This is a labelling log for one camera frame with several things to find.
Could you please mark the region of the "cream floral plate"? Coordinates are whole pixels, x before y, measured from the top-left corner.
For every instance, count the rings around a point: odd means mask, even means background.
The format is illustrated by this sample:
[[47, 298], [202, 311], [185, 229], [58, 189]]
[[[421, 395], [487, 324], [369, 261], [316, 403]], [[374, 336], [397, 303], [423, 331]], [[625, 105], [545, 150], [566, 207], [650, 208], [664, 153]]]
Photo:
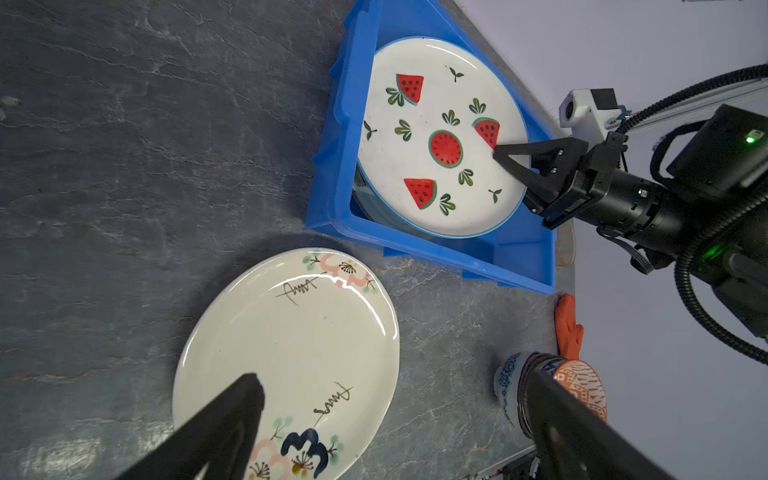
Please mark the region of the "cream floral plate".
[[244, 374], [265, 403], [248, 479], [337, 479], [362, 456], [392, 401], [399, 324], [372, 270], [340, 251], [286, 251], [208, 306], [176, 370], [181, 426]]

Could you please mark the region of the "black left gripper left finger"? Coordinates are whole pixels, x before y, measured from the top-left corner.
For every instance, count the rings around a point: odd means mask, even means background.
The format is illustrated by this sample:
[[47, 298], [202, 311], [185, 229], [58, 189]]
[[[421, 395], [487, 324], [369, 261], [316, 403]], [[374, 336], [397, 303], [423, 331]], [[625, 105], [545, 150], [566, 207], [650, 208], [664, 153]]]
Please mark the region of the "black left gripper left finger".
[[264, 389], [244, 374], [121, 479], [241, 479], [264, 409]]

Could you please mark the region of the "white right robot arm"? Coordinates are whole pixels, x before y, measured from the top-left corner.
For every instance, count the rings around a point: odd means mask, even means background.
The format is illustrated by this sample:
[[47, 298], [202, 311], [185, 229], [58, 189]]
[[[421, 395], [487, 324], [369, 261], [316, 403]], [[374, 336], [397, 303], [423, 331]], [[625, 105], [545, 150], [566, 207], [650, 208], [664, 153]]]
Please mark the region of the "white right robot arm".
[[613, 89], [575, 89], [562, 102], [565, 138], [498, 142], [496, 162], [526, 188], [544, 227], [591, 224], [642, 274], [672, 267], [678, 295], [717, 340], [759, 363], [765, 348], [723, 327], [698, 299], [700, 280], [756, 337], [767, 335], [767, 119], [731, 105], [665, 134], [648, 177], [627, 169], [632, 129], [696, 97], [767, 76], [765, 65], [696, 83], [630, 112]]

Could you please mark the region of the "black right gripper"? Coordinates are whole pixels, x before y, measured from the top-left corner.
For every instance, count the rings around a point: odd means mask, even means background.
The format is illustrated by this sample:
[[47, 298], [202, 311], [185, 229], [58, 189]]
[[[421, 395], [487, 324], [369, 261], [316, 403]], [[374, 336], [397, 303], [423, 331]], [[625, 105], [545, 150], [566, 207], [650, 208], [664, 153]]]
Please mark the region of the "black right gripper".
[[[546, 207], [542, 224], [554, 230], [607, 195], [626, 142], [626, 135], [609, 133], [593, 147], [573, 137], [498, 144], [493, 158], [527, 188], [535, 203]], [[529, 156], [530, 165], [514, 156]]]

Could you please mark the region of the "white watermelon plate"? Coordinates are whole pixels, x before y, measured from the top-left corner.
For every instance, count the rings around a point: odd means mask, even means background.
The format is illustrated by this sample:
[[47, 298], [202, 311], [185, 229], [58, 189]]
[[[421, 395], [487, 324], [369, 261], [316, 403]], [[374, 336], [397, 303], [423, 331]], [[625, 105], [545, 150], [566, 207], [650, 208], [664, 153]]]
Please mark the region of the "white watermelon plate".
[[527, 140], [513, 95], [467, 50], [406, 38], [375, 53], [358, 168], [408, 226], [450, 239], [501, 227], [526, 188], [494, 159], [494, 150]]

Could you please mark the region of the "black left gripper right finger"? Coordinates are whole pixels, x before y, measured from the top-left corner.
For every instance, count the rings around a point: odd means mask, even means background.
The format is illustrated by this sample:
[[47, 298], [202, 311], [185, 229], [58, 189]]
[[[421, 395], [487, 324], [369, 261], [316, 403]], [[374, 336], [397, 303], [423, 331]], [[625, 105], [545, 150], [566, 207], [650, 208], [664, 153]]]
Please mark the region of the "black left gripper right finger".
[[551, 376], [536, 371], [527, 393], [539, 479], [669, 479]]

